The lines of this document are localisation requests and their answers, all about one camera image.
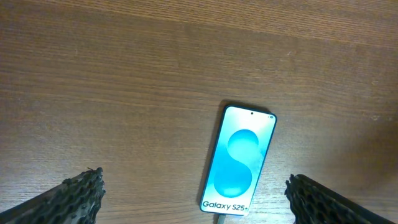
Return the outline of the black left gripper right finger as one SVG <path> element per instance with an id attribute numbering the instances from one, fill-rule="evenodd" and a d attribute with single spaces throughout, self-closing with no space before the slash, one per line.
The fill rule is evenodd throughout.
<path id="1" fill-rule="evenodd" d="M 285 183 L 295 224 L 394 224 L 303 174 Z"/>

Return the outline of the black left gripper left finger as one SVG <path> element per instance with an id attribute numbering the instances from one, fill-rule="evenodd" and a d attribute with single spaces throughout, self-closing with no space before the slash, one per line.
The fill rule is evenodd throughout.
<path id="1" fill-rule="evenodd" d="M 1 212 L 1 224 L 95 224 L 105 193 L 103 169 L 89 169 Z"/>

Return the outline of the blue Galaxy smartphone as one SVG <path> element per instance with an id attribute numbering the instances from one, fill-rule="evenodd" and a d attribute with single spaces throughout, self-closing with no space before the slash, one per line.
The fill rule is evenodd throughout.
<path id="1" fill-rule="evenodd" d="M 239 105 L 223 109 L 200 210 L 245 216 L 249 213 L 277 116 Z"/>

